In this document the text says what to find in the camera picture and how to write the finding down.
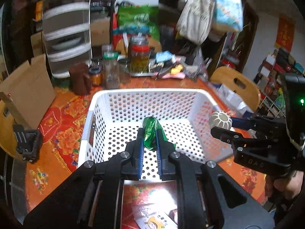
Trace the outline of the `right hand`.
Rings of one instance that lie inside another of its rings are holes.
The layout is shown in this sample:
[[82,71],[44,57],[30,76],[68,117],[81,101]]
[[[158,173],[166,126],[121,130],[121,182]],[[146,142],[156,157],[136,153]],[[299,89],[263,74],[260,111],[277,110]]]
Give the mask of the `right hand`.
[[265,177],[264,192],[265,197],[271,198],[274,192],[279,191],[287,200],[296,198],[304,193],[304,173],[297,171],[293,177],[275,179],[269,175]]

